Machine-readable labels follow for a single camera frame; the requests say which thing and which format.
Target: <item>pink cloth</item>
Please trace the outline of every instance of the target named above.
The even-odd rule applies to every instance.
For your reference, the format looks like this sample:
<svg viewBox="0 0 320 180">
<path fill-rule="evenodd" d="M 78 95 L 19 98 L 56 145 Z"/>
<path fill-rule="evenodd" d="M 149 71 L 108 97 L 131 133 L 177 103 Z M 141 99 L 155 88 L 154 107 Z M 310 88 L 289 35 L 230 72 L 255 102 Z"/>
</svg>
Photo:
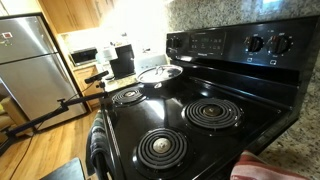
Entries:
<svg viewBox="0 0 320 180">
<path fill-rule="evenodd" d="M 271 166 L 260 160 L 257 156 L 244 151 L 240 160 L 235 164 L 230 180 L 306 180 L 307 178 Z"/>
</svg>

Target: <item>dish towel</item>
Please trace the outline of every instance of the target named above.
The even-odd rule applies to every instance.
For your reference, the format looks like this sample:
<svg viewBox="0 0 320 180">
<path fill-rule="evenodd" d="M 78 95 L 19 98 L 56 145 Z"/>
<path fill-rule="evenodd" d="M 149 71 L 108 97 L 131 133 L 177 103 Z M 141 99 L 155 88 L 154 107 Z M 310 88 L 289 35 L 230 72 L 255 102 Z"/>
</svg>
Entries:
<svg viewBox="0 0 320 180">
<path fill-rule="evenodd" d="M 271 166 L 249 151 L 244 151 L 231 172 L 230 180 L 306 180 L 299 174 Z"/>
<path fill-rule="evenodd" d="M 99 180 L 108 179 L 107 173 L 112 177 L 110 148 L 104 128 L 101 111 L 96 114 L 87 138 L 86 165 L 88 175 L 97 174 Z"/>
</svg>

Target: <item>cabinet door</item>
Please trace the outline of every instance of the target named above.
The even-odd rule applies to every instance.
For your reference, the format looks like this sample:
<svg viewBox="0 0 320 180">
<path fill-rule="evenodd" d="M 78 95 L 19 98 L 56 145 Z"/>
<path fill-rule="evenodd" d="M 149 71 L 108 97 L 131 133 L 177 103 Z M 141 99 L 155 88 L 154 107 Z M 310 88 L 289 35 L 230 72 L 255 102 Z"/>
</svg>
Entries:
<svg viewBox="0 0 320 180">
<path fill-rule="evenodd" d="M 64 0 L 39 0 L 39 3 L 46 11 L 45 14 L 49 16 L 57 33 L 77 30 Z"/>
<path fill-rule="evenodd" d="M 113 9 L 112 0 L 86 0 L 93 21 L 98 25 L 104 23 Z"/>
<path fill-rule="evenodd" d="M 78 30 L 97 27 L 85 0 L 65 0 Z"/>
</svg>

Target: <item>stainless steel refrigerator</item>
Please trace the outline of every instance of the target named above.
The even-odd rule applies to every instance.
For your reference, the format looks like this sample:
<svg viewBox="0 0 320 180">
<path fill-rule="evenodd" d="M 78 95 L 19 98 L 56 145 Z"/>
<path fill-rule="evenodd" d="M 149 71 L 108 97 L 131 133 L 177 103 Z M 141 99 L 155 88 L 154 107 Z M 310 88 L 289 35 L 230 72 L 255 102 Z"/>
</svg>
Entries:
<svg viewBox="0 0 320 180">
<path fill-rule="evenodd" d="M 30 120 L 77 93 L 53 41 L 41 14 L 0 19 L 0 78 Z M 83 104 L 69 108 L 39 129 L 86 113 Z"/>
</svg>

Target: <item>wall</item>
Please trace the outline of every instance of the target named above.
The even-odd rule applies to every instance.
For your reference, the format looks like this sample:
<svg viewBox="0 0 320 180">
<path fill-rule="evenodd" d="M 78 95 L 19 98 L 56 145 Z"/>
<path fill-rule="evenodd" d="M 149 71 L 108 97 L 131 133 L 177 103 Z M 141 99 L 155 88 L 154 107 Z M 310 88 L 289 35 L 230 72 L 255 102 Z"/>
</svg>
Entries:
<svg viewBox="0 0 320 180">
<path fill-rule="evenodd" d="M 0 1 L 0 16 L 6 16 L 8 15 L 8 12 L 5 10 L 4 5 Z"/>
<path fill-rule="evenodd" d="M 131 43 L 135 55 L 143 49 L 165 52 L 166 16 L 162 0 L 117 0 L 115 9 L 96 29 L 62 35 L 69 49 Z"/>
<path fill-rule="evenodd" d="M 319 0 L 174 0 L 167 4 L 169 31 L 320 14 Z"/>
<path fill-rule="evenodd" d="M 37 0 L 0 0 L 9 15 L 40 12 Z"/>
</svg>

